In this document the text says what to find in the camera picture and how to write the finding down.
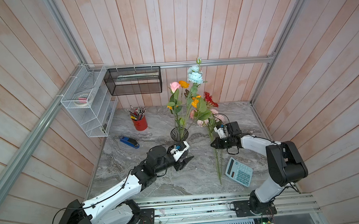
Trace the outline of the small pink carnation stem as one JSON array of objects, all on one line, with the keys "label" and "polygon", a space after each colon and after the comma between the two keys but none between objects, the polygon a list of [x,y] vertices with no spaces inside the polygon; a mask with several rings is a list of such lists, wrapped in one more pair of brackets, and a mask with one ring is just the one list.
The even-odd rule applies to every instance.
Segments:
[{"label": "small pink carnation stem", "polygon": [[[197,110],[192,110],[190,112],[190,118],[199,126],[205,127],[210,139],[210,143],[215,141],[215,128],[221,126],[225,120],[224,116],[220,114],[216,109],[209,109],[209,112],[201,113]],[[217,171],[217,176],[222,185],[222,160],[223,154],[221,150],[212,148],[215,155],[215,166]]]}]

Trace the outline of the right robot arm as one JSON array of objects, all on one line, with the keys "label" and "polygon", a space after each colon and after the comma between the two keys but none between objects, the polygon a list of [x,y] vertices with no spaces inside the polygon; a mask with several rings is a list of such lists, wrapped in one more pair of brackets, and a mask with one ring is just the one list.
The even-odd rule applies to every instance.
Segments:
[{"label": "right robot arm", "polygon": [[275,197],[286,188],[292,187],[293,183],[308,176],[304,160],[292,141],[276,142],[242,133],[237,122],[217,125],[214,131],[218,137],[211,143],[211,147],[228,150],[235,146],[237,149],[251,150],[267,158],[267,179],[251,192],[249,200],[233,202],[237,217],[276,214],[273,204]]}]

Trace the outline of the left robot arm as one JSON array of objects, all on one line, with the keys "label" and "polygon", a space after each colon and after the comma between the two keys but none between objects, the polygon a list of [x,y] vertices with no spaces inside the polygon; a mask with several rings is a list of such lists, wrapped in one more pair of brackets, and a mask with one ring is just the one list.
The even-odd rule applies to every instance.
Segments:
[{"label": "left robot arm", "polygon": [[141,209],[131,199],[163,177],[169,168],[176,171],[184,169],[193,159],[189,156],[189,144],[179,141],[165,148],[152,147],[147,157],[117,185],[100,195],[79,202],[74,200],[62,209],[63,215],[58,224],[139,224],[148,223],[141,217]]}]

